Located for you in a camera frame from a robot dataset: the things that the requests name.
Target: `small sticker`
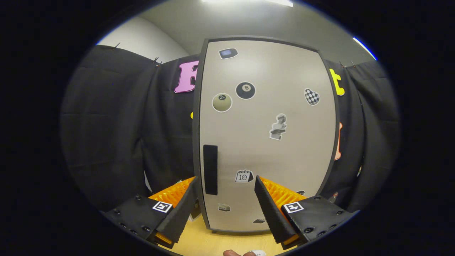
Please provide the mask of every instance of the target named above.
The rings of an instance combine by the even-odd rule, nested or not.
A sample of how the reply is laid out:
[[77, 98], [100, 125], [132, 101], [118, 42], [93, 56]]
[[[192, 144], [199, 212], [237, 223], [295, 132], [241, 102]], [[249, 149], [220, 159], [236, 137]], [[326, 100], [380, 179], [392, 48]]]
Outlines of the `small sticker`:
[[232, 106], [232, 99], [227, 93], [219, 93], [212, 99], [212, 106], [218, 112], [226, 112]]
[[341, 128], [343, 128], [343, 124], [340, 123], [340, 127], [338, 129], [338, 146], [337, 146], [337, 153], [335, 153], [335, 160], [340, 159], [341, 152], [340, 152], [340, 135], [341, 135]]
[[321, 99], [321, 97], [319, 96], [319, 93], [306, 88], [305, 89], [305, 99], [307, 100], [308, 104], [310, 104], [310, 106], [315, 106], [316, 104], [319, 103], [319, 100]]
[[303, 207], [298, 202], [285, 204], [284, 207], [286, 208], [286, 211], [288, 211], [288, 213], [293, 213], [296, 211], [303, 210]]
[[235, 182], [250, 182], [253, 179], [254, 175], [250, 170], [239, 170], [235, 176]]
[[265, 222], [265, 220], [261, 220], [261, 219], [257, 219], [255, 221], [253, 221], [253, 223], [259, 223], [259, 224], [264, 223], [264, 222]]
[[272, 139], [281, 140], [282, 134], [286, 133], [286, 115], [278, 114], [276, 116], [277, 122], [272, 124], [272, 130], [269, 131], [270, 137]]
[[225, 204], [218, 204], [218, 210], [222, 211], [231, 211], [231, 207]]
[[172, 204], [168, 204], [165, 202], [158, 202], [152, 209], [155, 209], [160, 212], [167, 213], [169, 209], [171, 208]]
[[237, 56], [238, 52], [235, 48], [225, 49], [219, 51], [221, 59], [230, 59]]

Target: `black fabric backdrop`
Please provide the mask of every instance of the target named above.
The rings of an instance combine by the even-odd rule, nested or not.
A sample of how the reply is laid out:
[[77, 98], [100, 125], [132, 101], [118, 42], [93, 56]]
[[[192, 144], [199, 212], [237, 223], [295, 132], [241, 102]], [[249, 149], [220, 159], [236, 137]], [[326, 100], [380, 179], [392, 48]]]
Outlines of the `black fabric backdrop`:
[[[77, 68], [63, 103], [62, 143], [69, 170], [100, 210], [136, 193], [148, 195], [194, 176], [194, 91], [175, 93], [179, 65], [156, 67], [123, 49], [95, 46]], [[390, 81], [376, 61], [353, 67], [327, 61], [340, 75], [341, 158], [321, 193], [336, 204], [363, 209], [379, 192], [398, 152], [398, 108]], [[362, 164], [362, 172], [357, 173]]]
[[100, 210], [147, 195], [140, 130], [156, 67], [135, 53], [96, 46], [81, 61], [61, 110], [68, 170]]

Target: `cue ball sticker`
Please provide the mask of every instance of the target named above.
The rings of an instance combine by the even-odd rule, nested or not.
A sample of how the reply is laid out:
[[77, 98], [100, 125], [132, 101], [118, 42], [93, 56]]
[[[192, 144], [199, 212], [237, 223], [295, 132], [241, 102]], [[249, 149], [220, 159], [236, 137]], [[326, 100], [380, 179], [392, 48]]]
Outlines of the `cue ball sticker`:
[[308, 104], [310, 104], [310, 106], [315, 106], [319, 103], [321, 97], [319, 96], [319, 93], [317, 93], [309, 88], [306, 88], [305, 89], [305, 99], [307, 100]]
[[256, 88], [250, 82], [242, 82], [235, 88], [235, 93], [239, 98], [248, 100], [256, 94]]
[[253, 172], [250, 170], [239, 170], [235, 176], [235, 182], [250, 182], [253, 179]]
[[220, 211], [231, 211], [231, 207], [225, 204], [218, 204], [218, 210]]
[[281, 113], [276, 116], [277, 122], [272, 124], [272, 130], [269, 131], [270, 137], [275, 140], [281, 140], [282, 134], [286, 133], [286, 115]]
[[231, 96], [227, 93], [219, 93], [212, 99], [212, 107], [216, 111], [223, 113], [228, 111], [232, 106]]

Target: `yellow letter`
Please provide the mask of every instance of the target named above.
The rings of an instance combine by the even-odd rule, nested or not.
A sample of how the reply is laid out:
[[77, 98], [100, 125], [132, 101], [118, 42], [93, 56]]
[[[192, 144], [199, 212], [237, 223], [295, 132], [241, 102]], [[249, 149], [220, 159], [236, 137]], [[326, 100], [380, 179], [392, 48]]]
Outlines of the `yellow letter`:
[[335, 89], [337, 89], [337, 94], [340, 96], [344, 95], [344, 89], [338, 85], [338, 80], [341, 81], [341, 77], [339, 75], [335, 74], [335, 71], [333, 69], [330, 68], [329, 70], [330, 70], [330, 74], [332, 74], [332, 78], [333, 78], [334, 84], [335, 84]]

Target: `checkered heart sticker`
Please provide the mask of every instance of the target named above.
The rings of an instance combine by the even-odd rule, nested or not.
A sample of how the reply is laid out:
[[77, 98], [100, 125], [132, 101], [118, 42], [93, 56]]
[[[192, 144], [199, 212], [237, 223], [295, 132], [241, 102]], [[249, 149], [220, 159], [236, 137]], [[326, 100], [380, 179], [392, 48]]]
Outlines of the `checkered heart sticker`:
[[314, 106], [314, 105], [318, 104], [321, 97], [319, 96], [319, 93], [306, 88], [305, 89], [305, 99], [307, 99], [308, 104], [310, 104], [311, 106]]

